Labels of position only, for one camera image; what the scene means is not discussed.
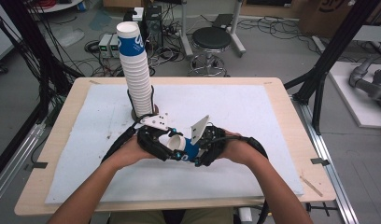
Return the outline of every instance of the pants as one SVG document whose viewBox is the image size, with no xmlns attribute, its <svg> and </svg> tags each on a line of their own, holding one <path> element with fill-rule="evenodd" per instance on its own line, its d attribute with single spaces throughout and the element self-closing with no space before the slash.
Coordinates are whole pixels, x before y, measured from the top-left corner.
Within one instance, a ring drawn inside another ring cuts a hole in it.
<svg viewBox="0 0 381 224">
<path fill-rule="evenodd" d="M 162 211 L 112 213 L 109 224 L 166 224 Z M 233 224 L 233 208 L 186 210 L 181 224 Z"/>
</svg>

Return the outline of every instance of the gray robotic arm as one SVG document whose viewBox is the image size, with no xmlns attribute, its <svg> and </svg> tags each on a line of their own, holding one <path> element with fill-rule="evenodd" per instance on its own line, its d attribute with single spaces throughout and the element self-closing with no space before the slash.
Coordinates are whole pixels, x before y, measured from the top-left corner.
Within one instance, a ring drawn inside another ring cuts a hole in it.
<svg viewBox="0 0 381 224">
<path fill-rule="evenodd" d="M 373 58 L 369 58 L 363 64 L 356 67 L 350 74 L 348 84 L 354 88 L 360 89 L 368 93 L 368 96 L 381 106 L 381 70 L 374 73 L 373 82 L 368 82 L 363 79 L 368 73 L 368 68 L 373 62 Z"/>
</svg>

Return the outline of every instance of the brown box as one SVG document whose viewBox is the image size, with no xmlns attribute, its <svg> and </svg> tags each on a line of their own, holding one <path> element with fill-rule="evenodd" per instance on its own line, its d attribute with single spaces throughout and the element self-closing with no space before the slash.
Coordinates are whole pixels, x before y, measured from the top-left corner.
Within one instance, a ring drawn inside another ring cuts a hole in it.
<svg viewBox="0 0 381 224">
<path fill-rule="evenodd" d="M 301 33 L 333 37 L 353 3 L 351 0 L 310 0 L 305 4 L 299 19 Z"/>
<path fill-rule="evenodd" d="M 104 7 L 144 7 L 146 0 L 103 0 Z"/>
</svg>

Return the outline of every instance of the white board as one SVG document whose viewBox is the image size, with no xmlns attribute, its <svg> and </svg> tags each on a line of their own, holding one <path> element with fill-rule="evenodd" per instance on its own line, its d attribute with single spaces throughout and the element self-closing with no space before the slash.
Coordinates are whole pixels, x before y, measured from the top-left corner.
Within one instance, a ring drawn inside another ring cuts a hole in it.
<svg viewBox="0 0 381 224">
<path fill-rule="evenodd" d="M 169 126 L 186 137 L 210 115 L 218 127 L 253 136 L 295 194 L 303 187 L 263 86 L 155 85 L 154 102 Z M 59 159 L 46 203 L 62 203 L 99 165 L 132 123 L 125 85 L 93 85 Z M 262 196 L 246 166 L 228 160 L 209 167 L 184 161 L 143 160 L 117 172 L 102 202 L 241 198 Z"/>
<path fill-rule="evenodd" d="M 359 65 L 337 62 L 331 69 L 330 76 L 359 127 L 381 128 L 381 107 L 365 91 L 348 84 L 351 72 Z M 381 69 L 381 64 L 371 64 L 363 79 L 372 82 L 374 72 L 378 69 Z"/>
</svg>

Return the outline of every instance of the black stool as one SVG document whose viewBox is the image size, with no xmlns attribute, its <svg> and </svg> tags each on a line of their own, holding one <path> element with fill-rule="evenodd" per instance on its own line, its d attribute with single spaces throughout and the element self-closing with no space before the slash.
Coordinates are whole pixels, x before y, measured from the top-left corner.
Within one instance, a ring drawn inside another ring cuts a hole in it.
<svg viewBox="0 0 381 224">
<path fill-rule="evenodd" d="M 231 44 L 231 36 L 225 30 L 217 27 L 201 28 L 193 33 L 191 43 L 205 53 L 193 57 L 189 75 L 194 72 L 206 77 L 214 77 L 224 73 L 224 76 L 228 77 L 223 60 L 212 54 L 225 51 Z"/>
</svg>

